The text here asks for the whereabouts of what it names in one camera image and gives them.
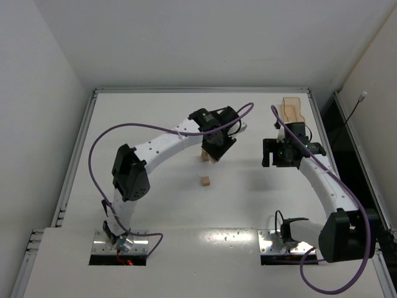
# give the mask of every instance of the robotic arm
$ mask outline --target robotic arm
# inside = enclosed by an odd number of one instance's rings
[[[122,225],[129,226],[137,201],[150,189],[148,175],[157,166],[182,150],[200,143],[213,163],[219,161],[237,141],[235,136],[245,131],[247,125],[240,120],[217,132],[206,132],[227,125],[238,117],[238,113],[231,107],[216,111],[199,109],[174,128],[176,133],[165,133],[133,148],[127,144],[122,145],[117,151],[112,170],[115,188],[112,205]],[[104,221],[103,229],[109,244],[113,246],[122,245],[128,236],[113,213]]]
[[[319,143],[310,143],[305,132],[305,123],[290,123],[286,126],[317,159],[333,172],[326,152]],[[320,168],[315,160],[286,133],[283,139],[263,140],[262,166],[272,164],[277,167],[294,166],[305,175],[319,197],[327,217],[324,226],[310,222],[306,218],[285,219],[281,225],[283,242],[307,242],[318,248],[328,263],[362,259],[365,251],[365,226],[361,212],[350,195]],[[375,236],[380,225],[378,214],[366,209],[371,227],[370,258],[375,252]]]

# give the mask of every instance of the black and white robotic arm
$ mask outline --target black and white robotic arm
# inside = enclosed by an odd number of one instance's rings
[[[112,206],[120,223],[129,227],[137,201],[150,189],[148,175],[167,159],[190,146],[201,144],[213,163],[219,161],[236,142],[236,135],[245,131],[247,125],[240,120],[217,132],[205,132],[214,131],[238,117],[231,107],[216,111],[199,109],[173,128],[176,133],[164,133],[133,148],[127,144],[121,146],[112,170],[115,188]],[[114,246],[122,244],[128,236],[112,212],[103,229]]]
[[[365,226],[361,212],[351,196],[337,183],[328,171],[334,173],[326,152],[319,143],[310,143],[305,133],[305,123],[287,124],[287,127],[327,167],[325,171],[287,133],[283,139],[263,140],[262,166],[296,167],[308,179],[320,199],[327,217],[325,225],[306,218],[285,219],[281,225],[281,236],[286,242],[307,242],[320,250],[329,262],[362,259],[365,251]],[[375,251],[375,233],[380,219],[373,209],[366,209],[371,227],[370,258]]]

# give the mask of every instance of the small wooden cube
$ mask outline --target small wooden cube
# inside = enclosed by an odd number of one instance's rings
[[[208,176],[202,177],[201,178],[201,184],[202,186],[209,186],[211,185],[210,178]]]
[[[201,149],[201,159],[202,161],[209,161],[210,160],[210,155],[204,151],[204,149]]]

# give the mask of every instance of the gray wall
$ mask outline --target gray wall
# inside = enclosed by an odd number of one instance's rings
[[[368,96],[350,124],[359,136],[375,174],[386,210],[397,227],[397,8],[369,46],[341,91],[341,104],[350,114],[362,91]]]
[[[35,0],[98,86],[340,88],[396,0]]]
[[[32,0],[0,5],[0,297],[51,224],[88,99]]]

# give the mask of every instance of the metal base plate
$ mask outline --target metal base plate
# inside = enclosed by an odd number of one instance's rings
[[[142,234],[142,237],[129,236],[125,240],[121,255],[124,256],[146,256],[148,253],[149,240],[144,236],[147,230],[131,230],[133,233]],[[116,255],[117,251],[106,242],[103,231],[96,230],[92,243],[91,255]]]
[[[283,241],[275,234],[275,230],[258,230],[259,250],[261,256],[304,255],[311,245],[306,242]]]

